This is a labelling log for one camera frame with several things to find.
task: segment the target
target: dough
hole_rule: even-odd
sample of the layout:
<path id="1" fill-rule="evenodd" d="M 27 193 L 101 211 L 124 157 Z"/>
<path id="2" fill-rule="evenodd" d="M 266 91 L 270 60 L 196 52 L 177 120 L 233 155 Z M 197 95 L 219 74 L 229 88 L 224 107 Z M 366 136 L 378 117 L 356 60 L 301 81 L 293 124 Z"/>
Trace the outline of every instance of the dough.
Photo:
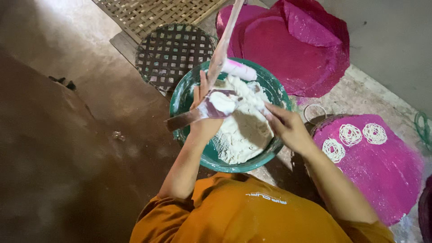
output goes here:
<path id="1" fill-rule="evenodd" d="M 256 109 L 264 106 L 263 100 L 269 102 L 261 85 L 255 81 L 245 84 L 238 77 L 228 76 L 225 82 L 217 82 L 215 89 L 234 90 L 234 86 L 243 99 L 213 138 L 218 157 L 228 164 L 244 163 L 259 155 L 273 138 L 268 121 Z"/>
<path id="2" fill-rule="evenodd" d="M 216 110 L 219 110 L 225 114 L 230 114 L 235 109 L 235 100 L 238 98 L 237 96 L 228 97 L 224 93 L 221 92 L 213 92 L 209 101 L 213 104 Z"/>

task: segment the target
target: green rope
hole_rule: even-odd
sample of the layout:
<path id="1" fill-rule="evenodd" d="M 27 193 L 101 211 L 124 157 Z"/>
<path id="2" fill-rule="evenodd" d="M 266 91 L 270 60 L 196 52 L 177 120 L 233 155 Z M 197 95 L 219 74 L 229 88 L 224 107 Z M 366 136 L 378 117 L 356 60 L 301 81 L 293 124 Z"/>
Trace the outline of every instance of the green rope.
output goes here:
<path id="1" fill-rule="evenodd" d="M 423 118 L 424 127 L 420 127 L 419 120 L 420 117 Z M 414 118 L 414 124 L 416 125 L 417 133 L 419 134 L 420 138 L 425 142 L 426 147 L 432 151 L 432 144 L 430 140 L 430 127 L 428 124 L 428 117 L 424 112 L 418 112 L 416 114 L 416 117 Z"/>

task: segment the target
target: woven bamboo mat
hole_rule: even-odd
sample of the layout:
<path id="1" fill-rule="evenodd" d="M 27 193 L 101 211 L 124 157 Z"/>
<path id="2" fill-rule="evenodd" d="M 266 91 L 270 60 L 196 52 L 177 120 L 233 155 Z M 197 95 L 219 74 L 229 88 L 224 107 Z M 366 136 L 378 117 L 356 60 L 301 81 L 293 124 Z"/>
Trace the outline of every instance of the woven bamboo mat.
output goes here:
<path id="1" fill-rule="evenodd" d="M 196 25 L 227 0 L 93 0 L 134 41 L 170 23 Z"/>
<path id="2" fill-rule="evenodd" d="M 200 28 L 169 24 L 143 39 L 135 64 L 143 80 L 167 96 L 193 67 L 210 61 L 214 48 L 211 37 Z"/>

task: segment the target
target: wall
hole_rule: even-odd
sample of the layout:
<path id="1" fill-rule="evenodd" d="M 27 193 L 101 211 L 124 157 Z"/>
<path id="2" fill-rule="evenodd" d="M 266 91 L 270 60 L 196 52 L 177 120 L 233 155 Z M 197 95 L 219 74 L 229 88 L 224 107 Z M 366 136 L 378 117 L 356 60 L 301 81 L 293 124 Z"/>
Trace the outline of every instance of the wall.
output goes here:
<path id="1" fill-rule="evenodd" d="M 432 1 L 319 2 L 346 21 L 351 63 L 432 117 Z"/>

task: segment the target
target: pink cloth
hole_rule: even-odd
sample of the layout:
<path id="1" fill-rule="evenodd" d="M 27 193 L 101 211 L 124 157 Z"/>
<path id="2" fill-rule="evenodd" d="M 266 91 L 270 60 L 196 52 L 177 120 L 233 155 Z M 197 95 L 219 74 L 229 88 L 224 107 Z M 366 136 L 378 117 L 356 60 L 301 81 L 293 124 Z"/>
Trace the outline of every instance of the pink cloth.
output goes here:
<path id="1" fill-rule="evenodd" d="M 216 28 L 221 37 L 232 6 L 222 9 Z M 289 95 L 321 97 L 349 67 L 346 23 L 316 1 L 279 0 L 270 10 L 243 6 L 228 50 L 276 76 Z"/>
<path id="2" fill-rule="evenodd" d="M 342 124 L 362 131 L 368 123 L 384 128 L 388 138 L 385 143 L 370 144 L 363 136 L 352 147 L 343 145 L 339 139 Z M 336 139 L 345 148 L 345 157 L 336 166 L 362 191 L 384 224 L 393 225 L 410 212 L 420 192 L 423 161 L 380 116 L 355 115 L 335 120 L 315 133 L 314 142 L 322 148 L 328 138 Z"/>

